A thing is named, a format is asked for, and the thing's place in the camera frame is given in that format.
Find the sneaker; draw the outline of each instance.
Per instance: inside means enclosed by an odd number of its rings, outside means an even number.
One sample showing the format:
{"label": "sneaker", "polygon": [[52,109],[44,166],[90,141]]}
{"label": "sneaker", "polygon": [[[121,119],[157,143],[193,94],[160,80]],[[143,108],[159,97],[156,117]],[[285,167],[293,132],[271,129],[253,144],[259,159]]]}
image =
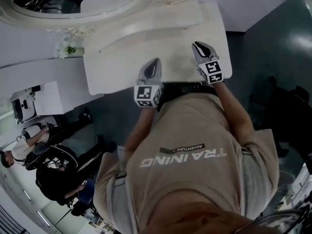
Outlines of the sneaker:
{"label": "sneaker", "polygon": [[96,145],[97,144],[102,144],[103,146],[105,146],[104,135],[95,135],[94,142],[95,142]]}
{"label": "sneaker", "polygon": [[87,124],[93,123],[91,119],[91,113],[88,108],[83,109],[83,113],[79,114],[79,119],[86,121]]}

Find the mirror frame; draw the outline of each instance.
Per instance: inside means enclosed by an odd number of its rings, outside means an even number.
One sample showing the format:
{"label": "mirror frame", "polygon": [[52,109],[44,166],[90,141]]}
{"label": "mirror frame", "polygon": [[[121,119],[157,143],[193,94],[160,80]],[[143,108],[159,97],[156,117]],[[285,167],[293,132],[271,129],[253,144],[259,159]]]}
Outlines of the mirror frame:
{"label": "mirror frame", "polygon": [[100,24],[137,12],[150,1],[151,0],[133,0],[129,4],[111,12],[93,16],[82,15],[81,17],[60,19],[59,14],[56,16],[46,13],[46,15],[49,16],[38,17],[40,12],[33,12],[21,8],[14,4],[12,0],[0,0],[0,20],[14,26],[46,29],[49,32],[66,30],[75,36],[83,37],[92,34]]}

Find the gray floor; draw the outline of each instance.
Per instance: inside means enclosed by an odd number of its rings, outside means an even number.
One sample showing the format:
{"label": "gray floor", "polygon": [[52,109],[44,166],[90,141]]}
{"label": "gray floor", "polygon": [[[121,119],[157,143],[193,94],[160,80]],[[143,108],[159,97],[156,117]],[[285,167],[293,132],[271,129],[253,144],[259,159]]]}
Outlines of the gray floor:
{"label": "gray floor", "polygon": [[[250,103],[251,93],[264,93],[267,80],[275,76],[277,85],[287,90],[296,85],[312,94],[312,18],[303,0],[288,0],[244,36],[228,36],[233,76],[226,84],[252,116],[254,123],[263,119],[265,109]],[[94,124],[68,140],[80,152],[93,145],[95,134],[123,145],[133,128],[139,108],[133,101],[133,89],[105,95],[66,114],[78,117],[83,107],[92,113]],[[293,149],[280,159],[280,169],[296,176],[303,161]],[[272,211],[283,193],[278,192],[267,211]]]}

